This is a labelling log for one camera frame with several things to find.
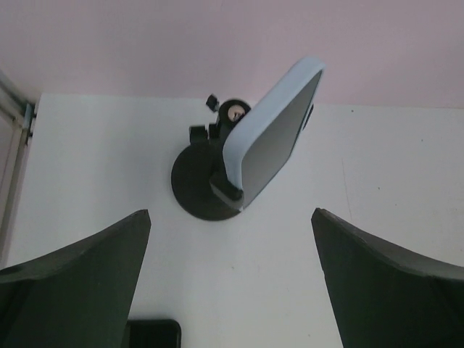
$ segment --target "black plastic piece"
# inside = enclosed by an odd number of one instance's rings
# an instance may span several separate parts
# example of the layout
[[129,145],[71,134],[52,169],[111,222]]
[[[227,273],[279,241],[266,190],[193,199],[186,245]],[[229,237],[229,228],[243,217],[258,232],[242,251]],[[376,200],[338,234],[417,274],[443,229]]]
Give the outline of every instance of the black plastic piece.
[[150,232],[146,210],[0,271],[0,347],[118,347]]
[[212,192],[229,207],[239,210],[244,205],[244,192],[228,180],[223,170],[214,172],[210,178]]
[[219,110],[219,101],[214,94],[211,94],[206,100],[206,106],[210,108],[211,111],[217,112]]
[[222,142],[250,110],[251,107],[240,99],[229,99],[220,106],[217,114],[220,123],[219,138]]
[[312,228],[345,348],[464,347],[464,268],[326,210],[314,212]]
[[208,126],[208,133],[210,135],[210,139],[219,139],[219,125],[217,123],[210,123]]
[[171,186],[178,203],[202,220],[225,220],[240,213],[211,189],[210,178],[218,165],[218,149],[208,141],[192,144],[179,154],[171,172]]
[[201,143],[208,140],[208,131],[203,125],[190,127],[190,144]]
[[181,337],[175,320],[131,320],[121,348],[181,348]]

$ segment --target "black stand base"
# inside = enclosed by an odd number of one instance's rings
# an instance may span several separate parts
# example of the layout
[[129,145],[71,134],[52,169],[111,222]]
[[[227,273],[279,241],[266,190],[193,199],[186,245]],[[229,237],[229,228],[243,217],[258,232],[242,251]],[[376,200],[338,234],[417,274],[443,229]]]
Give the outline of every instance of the black stand base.
[[216,154],[208,141],[192,144],[179,154],[171,172],[173,193],[182,208],[208,221],[227,220],[240,213],[212,192],[210,177]]

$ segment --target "phone holder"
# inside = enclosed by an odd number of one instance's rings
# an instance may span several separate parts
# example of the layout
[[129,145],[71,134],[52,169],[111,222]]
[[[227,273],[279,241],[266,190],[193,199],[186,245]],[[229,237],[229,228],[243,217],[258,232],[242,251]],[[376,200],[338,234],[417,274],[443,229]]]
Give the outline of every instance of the phone holder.
[[217,113],[216,122],[190,127],[190,145],[174,162],[171,186],[185,211],[202,220],[219,221],[241,211],[244,193],[228,181],[222,153],[228,135],[251,108],[239,99],[220,105],[213,94],[206,105]]
[[190,127],[190,146],[171,172],[179,204],[197,218],[225,220],[246,209],[289,160],[310,118],[325,65],[304,57],[253,107],[231,99],[206,105],[208,127]]

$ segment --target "pink wall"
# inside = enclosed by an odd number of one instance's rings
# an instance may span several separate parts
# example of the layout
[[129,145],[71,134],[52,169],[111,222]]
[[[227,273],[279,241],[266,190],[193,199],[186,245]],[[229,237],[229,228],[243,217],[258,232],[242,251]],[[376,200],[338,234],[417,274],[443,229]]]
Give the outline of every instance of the pink wall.
[[462,0],[0,4],[0,67],[35,95],[258,99],[305,54],[318,102],[464,107]]

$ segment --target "white surface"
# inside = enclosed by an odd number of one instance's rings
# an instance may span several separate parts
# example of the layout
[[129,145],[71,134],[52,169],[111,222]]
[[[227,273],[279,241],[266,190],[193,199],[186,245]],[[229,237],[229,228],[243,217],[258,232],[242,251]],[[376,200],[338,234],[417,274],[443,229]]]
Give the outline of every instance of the white surface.
[[188,127],[212,119],[203,103],[44,95],[8,264],[148,207],[131,316],[177,319],[186,348],[341,347],[312,237],[316,207],[464,265],[464,110],[316,105],[253,204],[206,223],[170,190]]
[[[305,57],[300,59],[231,131],[224,143],[223,158],[227,178],[232,185],[243,190],[241,164],[250,147],[295,99],[298,93],[325,68],[324,63],[317,58]],[[310,105],[312,98],[318,91],[319,82],[317,82],[314,94],[309,100]]]

